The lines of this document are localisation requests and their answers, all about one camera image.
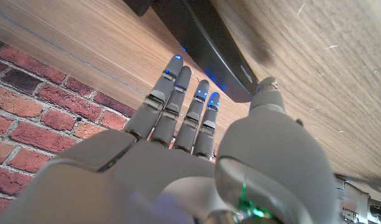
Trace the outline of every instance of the gray plastic casing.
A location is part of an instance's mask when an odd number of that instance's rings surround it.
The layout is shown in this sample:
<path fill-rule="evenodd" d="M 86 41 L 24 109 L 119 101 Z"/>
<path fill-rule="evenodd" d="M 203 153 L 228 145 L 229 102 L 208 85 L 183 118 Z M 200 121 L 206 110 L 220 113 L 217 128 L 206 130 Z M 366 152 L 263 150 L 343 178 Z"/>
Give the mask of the gray plastic casing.
<path fill-rule="evenodd" d="M 216 191 L 213 163 L 134 142 L 107 130 L 68 149 L 39 171 L 0 223 L 193 224 L 229 209 Z"/>

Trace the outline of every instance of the green led light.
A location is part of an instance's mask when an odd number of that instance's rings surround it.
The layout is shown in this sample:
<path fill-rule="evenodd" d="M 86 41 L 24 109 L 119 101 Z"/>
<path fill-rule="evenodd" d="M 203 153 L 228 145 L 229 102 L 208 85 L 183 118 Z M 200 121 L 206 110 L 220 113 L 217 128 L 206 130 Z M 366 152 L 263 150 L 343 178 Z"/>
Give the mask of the green led light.
<path fill-rule="evenodd" d="M 265 214 L 263 213 L 263 211 L 260 211 L 260 210 L 258 210 L 256 208 L 254 208 L 254 214 L 259 216 L 260 218 L 265 217 Z"/>

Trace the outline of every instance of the wood grain surface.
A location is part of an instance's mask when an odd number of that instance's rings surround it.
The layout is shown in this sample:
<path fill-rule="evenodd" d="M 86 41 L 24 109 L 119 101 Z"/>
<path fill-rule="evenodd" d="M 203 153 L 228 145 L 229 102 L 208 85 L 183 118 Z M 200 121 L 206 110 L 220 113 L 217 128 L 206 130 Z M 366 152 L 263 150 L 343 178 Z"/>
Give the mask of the wood grain surface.
<path fill-rule="evenodd" d="M 257 77 L 278 78 L 288 115 L 333 171 L 380 199 L 381 0 L 212 2 Z M 190 93 L 208 79 L 153 10 L 137 17 L 121 0 L 0 0 L 0 40 L 134 108 L 173 54 L 193 71 Z M 222 95 L 218 145 L 249 104 L 210 83 Z"/>

